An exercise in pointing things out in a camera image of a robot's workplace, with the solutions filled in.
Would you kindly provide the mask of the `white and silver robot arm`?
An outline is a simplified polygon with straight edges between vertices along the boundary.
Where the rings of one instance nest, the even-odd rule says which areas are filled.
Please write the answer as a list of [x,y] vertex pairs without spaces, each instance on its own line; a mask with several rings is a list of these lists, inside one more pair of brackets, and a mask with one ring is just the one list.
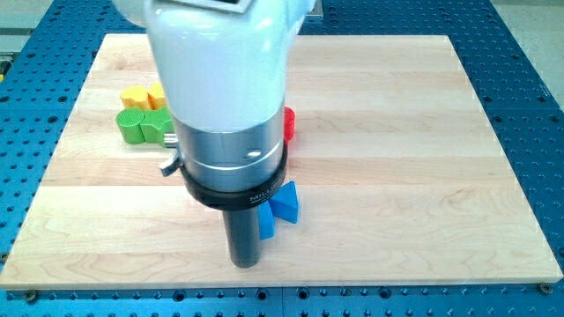
[[253,208],[285,178],[290,48],[313,0],[115,0],[145,28],[176,144],[161,167],[218,210]]

